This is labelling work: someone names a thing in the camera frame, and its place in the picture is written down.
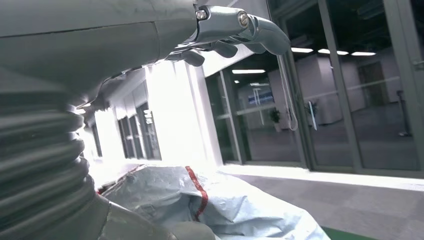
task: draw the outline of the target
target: screw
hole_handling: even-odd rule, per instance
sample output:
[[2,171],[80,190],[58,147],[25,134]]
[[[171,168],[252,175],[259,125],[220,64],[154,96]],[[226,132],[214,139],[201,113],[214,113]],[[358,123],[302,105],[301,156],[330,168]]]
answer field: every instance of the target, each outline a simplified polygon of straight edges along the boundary
[[249,25],[249,16],[245,11],[238,12],[238,22],[243,28]]
[[198,10],[196,11],[196,18],[198,20],[205,20],[208,17],[208,14],[205,10]]

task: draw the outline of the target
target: doorway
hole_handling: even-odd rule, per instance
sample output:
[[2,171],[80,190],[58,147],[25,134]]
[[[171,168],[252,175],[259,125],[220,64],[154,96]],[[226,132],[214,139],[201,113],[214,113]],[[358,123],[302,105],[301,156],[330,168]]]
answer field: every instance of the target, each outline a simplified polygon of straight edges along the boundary
[[358,67],[367,106],[384,106],[389,103],[385,77],[381,63],[374,62]]

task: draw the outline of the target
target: gray floor tile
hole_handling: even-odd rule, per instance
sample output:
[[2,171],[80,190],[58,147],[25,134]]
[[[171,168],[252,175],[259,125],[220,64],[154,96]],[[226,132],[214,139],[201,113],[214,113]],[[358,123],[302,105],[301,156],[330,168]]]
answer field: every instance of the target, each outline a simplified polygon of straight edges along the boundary
[[319,225],[325,224],[326,220],[330,218],[338,209],[338,207],[334,204],[312,201],[303,198],[294,199],[290,203],[301,209],[305,209],[310,215],[312,215],[312,217]]
[[421,197],[418,200],[418,203],[412,209],[410,216],[413,220],[424,222],[424,197]]
[[358,192],[344,203],[345,207],[401,218],[410,216],[422,196],[418,191],[367,186],[357,188]]
[[260,176],[237,176],[262,191],[284,201],[290,201],[313,187],[310,181]]
[[407,222],[403,217],[341,207],[323,226],[378,240],[398,240]]
[[327,182],[312,182],[311,184],[313,187],[301,194],[301,198],[336,206],[342,206],[358,191],[356,186],[347,184]]
[[424,222],[411,220],[404,227],[400,234],[399,240],[423,240],[424,239]]

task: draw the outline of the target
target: metal bar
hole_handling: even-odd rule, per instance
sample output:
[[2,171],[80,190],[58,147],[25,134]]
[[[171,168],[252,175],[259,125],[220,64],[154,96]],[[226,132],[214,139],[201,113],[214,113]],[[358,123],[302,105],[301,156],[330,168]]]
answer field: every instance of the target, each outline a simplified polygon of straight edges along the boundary
[[363,168],[361,161],[361,151],[355,132],[354,123],[351,115],[351,107],[349,105],[348,92],[343,78],[342,66],[337,54],[336,39],[334,36],[333,25],[330,19],[330,13],[327,6],[327,0],[318,0],[319,12],[321,14],[322,25],[324,28],[325,38],[327,40],[328,49],[330,50],[330,59],[333,66],[333,74],[336,89],[338,90],[338,99],[341,104],[341,112],[344,118],[344,126],[347,131],[347,138],[353,157],[353,169],[358,172]]

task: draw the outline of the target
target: ceiling light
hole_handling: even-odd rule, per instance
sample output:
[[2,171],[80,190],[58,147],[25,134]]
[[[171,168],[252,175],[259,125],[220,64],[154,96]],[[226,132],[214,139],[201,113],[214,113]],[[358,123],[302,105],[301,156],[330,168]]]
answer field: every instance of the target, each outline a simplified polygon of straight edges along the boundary
[[310,48],[299,48],[299,47],[292,47],[291,51],[294,53],[310,53],[313,51],[313,49]]
[[347,51],[337,51],[338,55],[348,55],[349,53]]
[[263,74],[265,70],[263,69],[243,69],[243,70],[233,70],[233,74]]
[[76,114],[85,114],[86,111],[84,109],[77,109]]
[[318,53],[320,53],[320,54],[330,54],[330,50],[328,50],[328,49],[320,49],[320,50],[318,50]]
[[375,55],[375,52],[362,52],[362,51],[356,51],[354,53],[352,53],[352,56],[373,56]]
[[[320,53],[320,54],[330,54],[330,50],[320,49],[320,50],[318,50],[318,53]],[[349,53],[347,51],[337,51],[337,54],[338,55],[346,55],[346,54],[349,54]]]

